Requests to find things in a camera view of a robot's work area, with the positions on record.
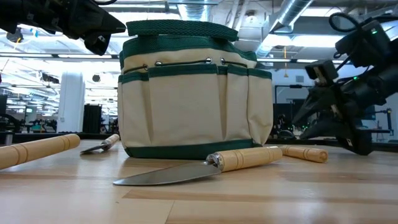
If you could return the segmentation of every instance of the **desk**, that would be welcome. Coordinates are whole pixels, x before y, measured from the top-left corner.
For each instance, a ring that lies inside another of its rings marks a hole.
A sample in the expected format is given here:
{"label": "desk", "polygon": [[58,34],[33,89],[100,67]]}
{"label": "desk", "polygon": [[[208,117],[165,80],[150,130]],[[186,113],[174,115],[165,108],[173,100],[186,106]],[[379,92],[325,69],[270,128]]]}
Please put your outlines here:
{"label": "desk", "polygon": [[329,150],[327,164],[285,157],[184,184],[113,186],[190,161],[128,158],[101,141],[0,171],[1,223],[398,223],[398,154]]}

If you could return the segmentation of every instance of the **knife blade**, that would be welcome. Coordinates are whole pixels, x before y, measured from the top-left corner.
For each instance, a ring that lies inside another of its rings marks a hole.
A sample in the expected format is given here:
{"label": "knife blade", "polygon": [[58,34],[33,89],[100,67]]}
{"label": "knife blade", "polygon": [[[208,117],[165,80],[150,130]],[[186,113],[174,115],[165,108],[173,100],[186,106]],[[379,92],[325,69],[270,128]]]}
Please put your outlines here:
{"label": "knife blade", "polygon": [[265,165],[282,158],[278,147],[255,147],[215,152],[193,162],[115,180],[114,185],[162,185],[208,177],[222,172]]}
{"label": "knife blade", "polygon": [[84,154],[87,152],[91,152],[97,149],[102,149],[102,150],[109,150],[110,148],[112,148],[112,146],[117,143],[120,140],[120,137],[118,134],[113,134],[111,135],[109,138],[105,139],[103,142],[101,142],[101,144],[99,146],[94,146],[91,147],[89,149],[83,150],[80,153]]}

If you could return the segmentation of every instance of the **wall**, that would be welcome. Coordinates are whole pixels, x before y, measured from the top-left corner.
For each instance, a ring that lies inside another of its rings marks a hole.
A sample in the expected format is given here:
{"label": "wall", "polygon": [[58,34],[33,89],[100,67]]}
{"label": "wall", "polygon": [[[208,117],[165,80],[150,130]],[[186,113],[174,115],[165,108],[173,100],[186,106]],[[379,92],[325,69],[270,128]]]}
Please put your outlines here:
{"label": "wall", "polygon": [[[339,78],[352,77],[355,75],[360,75],[366,70],[366,68],[355,68],[352,65],[345,65],[339,70]],[[275,85],[313,85],[313,80],[311,80],[306,71],[304,69],[280,69],[278,71],[268,70],[272,73],[272,98],[275,101]],[[304,82],[297,83],[296,75],[303,75]],[[305,99],[308,96],[307,88],[301,89],[290,89],[286,87],[278,87],[277,89],[277,102],[278,103],[289,103],[291,99]],[[394,130],[394,135],[390,136],[389,134],[373,134],[373,139],[376,140],[384,138],[385,140],[389,139],[398,139],[398,93],[390,96],[387,99],[387,103],[383,106],[376,106],[376,111],[386,110],[387,108],[392,109],[391,120],[392,120],[392,128]],[[379,125],[382,129],[387,129],[387,115],[383,113],[376,114],[375,121],[363,121],[363,124],[368,128],[377,128],[377,121],[379,121]]]}

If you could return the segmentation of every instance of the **garden tool bag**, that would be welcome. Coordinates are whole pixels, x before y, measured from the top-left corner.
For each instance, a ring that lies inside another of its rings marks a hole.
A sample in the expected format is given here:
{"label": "garden tool bag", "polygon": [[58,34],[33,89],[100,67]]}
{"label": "garden tool bag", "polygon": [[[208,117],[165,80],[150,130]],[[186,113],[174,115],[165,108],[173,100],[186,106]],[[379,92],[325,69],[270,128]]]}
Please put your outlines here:
{"label": "garden tool bag", "polygon": [[131,157],[205,159],[263,145],[272,127],[271,73],[237,32],[197,21],[128,22],[118,85],[121,140]]}

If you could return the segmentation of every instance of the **wooden handle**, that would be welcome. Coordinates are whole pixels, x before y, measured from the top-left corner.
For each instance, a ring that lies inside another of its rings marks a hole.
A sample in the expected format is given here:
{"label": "wooden handle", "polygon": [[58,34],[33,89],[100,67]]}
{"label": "wooden handle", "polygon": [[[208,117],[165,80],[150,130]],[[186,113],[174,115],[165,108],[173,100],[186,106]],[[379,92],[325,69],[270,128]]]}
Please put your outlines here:
{"label": "wooden handle", "polygon": [[120,140],[120,137],[118,134],[113,134],[111,135],[111,137],[105,139],[105,141],[108,141],[111,143],[111,145],[113,146],[115,143],[117,143]]}
{"label": "wooden handle", "polygon": [[215,153],[222,172],[268,164],[282,158],[278,147],[255,147]]}
{"label": "wooden handle", "polygon": [[305,159],[313,162],[326,162],[328,160],[328,151],[324,149],[313,149],[298,146],[281,146],[285,156],[299,159]]}
{"label": "wooden handle", "polygon": [[73,149],[79,144],[79,136],[76,134],[67,134],[54,138],[0,147],[0,169]]}

